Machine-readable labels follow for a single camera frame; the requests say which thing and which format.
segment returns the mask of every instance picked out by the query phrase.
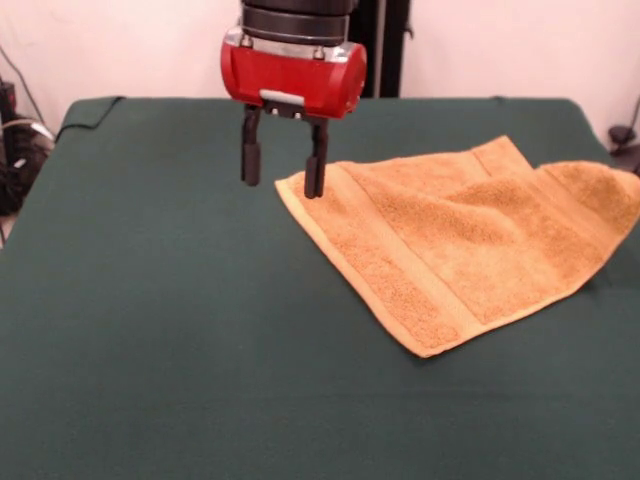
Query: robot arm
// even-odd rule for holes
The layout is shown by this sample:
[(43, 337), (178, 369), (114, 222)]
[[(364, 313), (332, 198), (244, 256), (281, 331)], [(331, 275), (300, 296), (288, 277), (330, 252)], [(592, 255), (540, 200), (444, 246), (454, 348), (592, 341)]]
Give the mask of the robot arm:
[(242, 180), (260, 183), (261, 112), (312, 128), (305, 195), (321, 197), (328, 122), (355, 110), (367, 71), (362, 45), (347, 41), (358, 0), (243, 0), (240, 24), (225, 36), (221, 68), (232, 99), (245, 104)]

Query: black cable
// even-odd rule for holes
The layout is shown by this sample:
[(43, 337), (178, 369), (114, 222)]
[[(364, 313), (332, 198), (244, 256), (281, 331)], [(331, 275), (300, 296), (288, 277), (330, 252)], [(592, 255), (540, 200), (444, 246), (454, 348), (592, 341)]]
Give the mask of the black cable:
[(29, 90), (27, 81), (24, 79), (22, 72), (18, 69), (18, 67), (16, 67), (15, 63), (11, 61), (11, 59), (9, 58), (9, 55), (7, 55), (7, 52), (5, 52), (4, 48), (2, 48), (2, 45), (0, 45), (0, 55), (4, 57), (6, 62), (9, 64), (9, 66), (13, 69), (14, 72), (16, 72), (16, 75), (18, 75), (18, 78), (20, 79), (20, 83), (22, 83), (22, 86), (24, 87), (24, 91), (27, 92), (27, 97), (29, 97), (29, 101), (31, 101), (31, 104), (33, 105), (33, 108), (35, 109), (36, 114), (38, 115), (38, 119), (42, 124), (44, 124), (45, 121), (42, 116), (42, 112), (40, 112), (40, 108), (38, 108), (38, 104), (33, 99), (33, 95), (31, 95), (31, 90)]
[(627, 132), (627, 138), (625, 139), (624, 143), (629, 143), (631, 141), (631, 137), (633, 136), (633, 127), (638, 121), (639, 114), (640, 114), (640, 96), (638, 97), (638, 101), (636, 103), (636, 110), (633, 113), (633, 120), (631, 120), (631, 123), (629, 124), (629, 132)]

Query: towel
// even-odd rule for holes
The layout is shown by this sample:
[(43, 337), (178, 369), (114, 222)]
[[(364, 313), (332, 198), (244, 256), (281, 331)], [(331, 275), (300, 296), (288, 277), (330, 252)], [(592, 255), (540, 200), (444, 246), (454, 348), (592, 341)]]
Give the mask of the towel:
[(438, 355), (576, 293), (640, 215), (640, 179), (591, 161), (532, 168), (508, 137), (468, 151), (304, 172), (280, 198), (384, 328)]

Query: green table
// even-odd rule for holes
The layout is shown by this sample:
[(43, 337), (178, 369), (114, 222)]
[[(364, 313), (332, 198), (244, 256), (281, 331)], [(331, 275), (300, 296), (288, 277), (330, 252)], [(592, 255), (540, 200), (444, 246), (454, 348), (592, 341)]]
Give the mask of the green table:
[[(242, 108), (97, 99), (0, 255), (0, 471), (18, 479), (637, 479), (640, 232), (567, 301), (423, 361), (281, 204), (308, 128)], [(333, 160), (607, 153), (564, 100), (364, 102)]]

